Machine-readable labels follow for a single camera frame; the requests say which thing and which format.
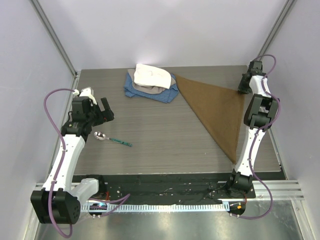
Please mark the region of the spoon with green handle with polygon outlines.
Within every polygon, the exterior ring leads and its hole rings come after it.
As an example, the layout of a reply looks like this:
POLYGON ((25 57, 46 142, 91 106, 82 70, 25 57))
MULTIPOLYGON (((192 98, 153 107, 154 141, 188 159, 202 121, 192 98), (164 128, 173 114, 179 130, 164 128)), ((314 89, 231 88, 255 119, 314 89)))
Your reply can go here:
POLYGON ((112 138, 112 137, 107 137, 104 133, 99 132, 99 131, 96 131, 93 135, 97 140, 100 140, 100 141, 108 140, 108 141, 111 141, 111 142, 114 142, 114 143, 118 143, 118 144, 121 144, 121 145, 124 145, 124 146, 127 146, 127 147, 132 147, 133 146, 129 142, 122 141, 122 140, 119 140, 119 139, 116 139, 116 138, 112 138))

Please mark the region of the brown cloth napkin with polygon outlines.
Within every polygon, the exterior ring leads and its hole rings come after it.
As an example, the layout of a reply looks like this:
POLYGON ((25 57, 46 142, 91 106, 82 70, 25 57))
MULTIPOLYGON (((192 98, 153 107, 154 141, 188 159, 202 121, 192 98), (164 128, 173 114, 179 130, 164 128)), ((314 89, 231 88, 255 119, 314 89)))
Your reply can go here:
POLYGON ((181 95, 217 145, 235 164, 245 97, 236 90, 176 75, 181 95))

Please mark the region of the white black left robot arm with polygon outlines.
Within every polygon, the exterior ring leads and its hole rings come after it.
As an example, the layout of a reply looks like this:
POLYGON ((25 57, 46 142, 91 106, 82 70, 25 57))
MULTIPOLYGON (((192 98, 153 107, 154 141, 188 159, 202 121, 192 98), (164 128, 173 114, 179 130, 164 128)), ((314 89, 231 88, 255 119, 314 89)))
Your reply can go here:
POLYGON ((64 142, 59 148, 50 175, 41 190, 31 194, 31 204, 42 224, 74 225, 80 217, 81 206, 93 197, 100 200, 106 196, 104 177, 97 174, 86 175, 80 184, 72 188, 72 180, 80 153, 92 128, 114 119, 108 100, 101 99, 104 110, 87 96, 77 96, 72 100, 68 119, 61 127, 64 142))

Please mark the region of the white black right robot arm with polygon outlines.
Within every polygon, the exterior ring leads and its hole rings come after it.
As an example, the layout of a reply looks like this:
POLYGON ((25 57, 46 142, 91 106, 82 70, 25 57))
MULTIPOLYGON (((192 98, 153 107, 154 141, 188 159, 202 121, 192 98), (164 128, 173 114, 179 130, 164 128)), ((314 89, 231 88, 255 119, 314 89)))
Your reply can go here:
POLYGON ((238 92, 252 93, 252 98, 243 119, 245 139, 241 154, 225 186, 226 193, 233 198, 252 191, 259 146, 280 112, 280 100, 272 95, 268 74, 263 72, 263 63, 258 59, 249 63, 247 72, 242 75, 238 92))

